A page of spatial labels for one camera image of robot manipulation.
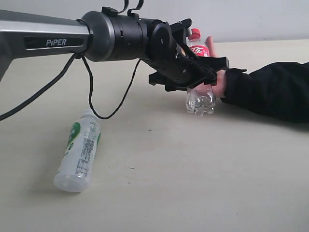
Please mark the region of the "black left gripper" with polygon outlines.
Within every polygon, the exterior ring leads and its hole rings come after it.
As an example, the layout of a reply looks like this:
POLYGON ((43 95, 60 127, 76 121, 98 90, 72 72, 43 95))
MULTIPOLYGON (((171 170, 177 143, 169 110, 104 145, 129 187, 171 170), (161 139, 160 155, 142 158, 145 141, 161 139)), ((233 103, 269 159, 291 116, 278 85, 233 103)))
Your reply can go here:
POLYGON ((163 85, 166 92, 187 91, 204 83, 216 85, 217 73, 229 69, 227 57, 197 57, 186 44, 179 45, 167 22, 153 22, 147 64, 156 70, 150 85, 163 85))

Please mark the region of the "black sleeved forearm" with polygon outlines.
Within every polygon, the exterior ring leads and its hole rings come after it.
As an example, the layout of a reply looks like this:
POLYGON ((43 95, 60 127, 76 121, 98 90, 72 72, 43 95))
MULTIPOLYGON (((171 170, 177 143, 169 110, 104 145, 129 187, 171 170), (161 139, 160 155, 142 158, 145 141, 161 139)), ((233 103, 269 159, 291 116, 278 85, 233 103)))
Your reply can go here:
POLYGON ((309 121, 309 64, 275 62, 254 72, 226 71, 222 102, 292 123, 309 121))

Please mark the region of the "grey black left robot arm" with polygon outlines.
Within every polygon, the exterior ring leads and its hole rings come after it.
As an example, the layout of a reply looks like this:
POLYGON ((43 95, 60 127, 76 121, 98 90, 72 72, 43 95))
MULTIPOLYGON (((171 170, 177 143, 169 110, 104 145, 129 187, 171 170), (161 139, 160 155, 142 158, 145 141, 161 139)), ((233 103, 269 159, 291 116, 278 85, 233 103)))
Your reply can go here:
POLYGON ((79 20, 1 10, 0 73, 17 58, 76 53, 92 62, 140 59, 155 70, 149 83, 166 91, 215 85, 217 72, 228 69, 229 61, 195 55, 186 44, 191 24, 190 19, 170 25, 119 15, 109 7, 79 20))

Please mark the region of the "person's open bare hand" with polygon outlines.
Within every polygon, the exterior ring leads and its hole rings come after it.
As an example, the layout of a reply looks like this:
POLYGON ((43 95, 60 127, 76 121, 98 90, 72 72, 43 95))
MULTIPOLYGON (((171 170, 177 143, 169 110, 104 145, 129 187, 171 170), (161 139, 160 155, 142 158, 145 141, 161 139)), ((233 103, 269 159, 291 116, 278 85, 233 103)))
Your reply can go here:
MULTIPOLYGON (((208 36, 205 40, 205 44, 208 47, 209 54, 211 57, 217 57, 217 53, 215 50, 215 45, 213 42, 212 36, 208 36)), ((217 98, 225 97, 225 89, 226 89, 226 71, 220 70, 217 73, 217 84, 212 87, 213 93, 217 98)))

